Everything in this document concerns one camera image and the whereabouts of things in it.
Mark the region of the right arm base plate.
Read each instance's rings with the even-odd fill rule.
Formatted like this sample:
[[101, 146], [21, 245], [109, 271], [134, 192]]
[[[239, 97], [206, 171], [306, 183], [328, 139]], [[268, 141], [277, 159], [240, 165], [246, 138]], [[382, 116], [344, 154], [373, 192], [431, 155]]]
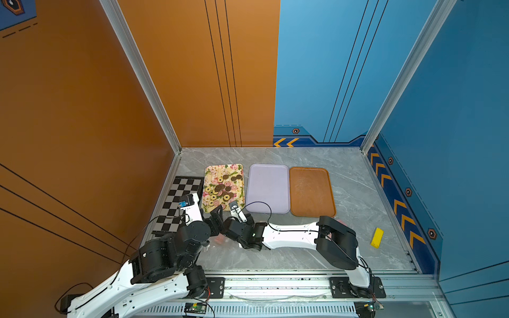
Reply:
[[351, 285], [347, 277], [329, 278], [332, 297], [335, 299], [384, 299], [387, 297], [382, 281], [379, 277], [372, 277], [368, 288], [358, 288]]

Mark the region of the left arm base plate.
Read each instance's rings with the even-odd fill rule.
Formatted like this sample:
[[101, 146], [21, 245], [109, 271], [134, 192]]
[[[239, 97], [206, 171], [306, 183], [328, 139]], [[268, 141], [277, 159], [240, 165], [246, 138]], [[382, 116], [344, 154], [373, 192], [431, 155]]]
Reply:
[[198, 299], [222, 299], [225, 291], [224, 277], [207, 277], [207, 287], [195, 298]]

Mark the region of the ziploc bag mixed cookies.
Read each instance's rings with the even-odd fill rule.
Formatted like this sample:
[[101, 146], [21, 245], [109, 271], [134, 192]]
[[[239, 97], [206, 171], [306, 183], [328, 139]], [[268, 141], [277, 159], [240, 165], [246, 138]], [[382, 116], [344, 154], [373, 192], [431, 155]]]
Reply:
[[227, 241], [227, 237], [225, 237], [222, 234], [219, 234], [218, 236], [214, 236], [210, 238], [211, 243], [215, 245], [224, 245]]

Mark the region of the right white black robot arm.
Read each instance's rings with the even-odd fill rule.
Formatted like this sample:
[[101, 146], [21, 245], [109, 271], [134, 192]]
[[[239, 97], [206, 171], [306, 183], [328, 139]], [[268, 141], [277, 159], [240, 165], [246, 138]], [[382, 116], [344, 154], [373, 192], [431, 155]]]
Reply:
[[361, 256], [355, 231], [332, 217], [321, 216], [319, 221], [305, 225], [242, 222], [229, 217], [220, 227], [220, 233], [244, 249], [315, 250], [330, 265], [346, 272], [354, 297], [375, 297], [372, 271]]

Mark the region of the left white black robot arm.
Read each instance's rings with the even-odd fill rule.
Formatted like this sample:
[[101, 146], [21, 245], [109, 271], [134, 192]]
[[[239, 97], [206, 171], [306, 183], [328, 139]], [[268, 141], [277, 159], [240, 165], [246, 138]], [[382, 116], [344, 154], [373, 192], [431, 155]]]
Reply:
[[220, 233], [222, 207], [209, 218], [145, 243], [112, 277], [85, 294], [65, 293], [54, 309], [66, 317], [132, 317], [172, 299], [209, 299], [211, 289], [197, 264], [209, 238]]

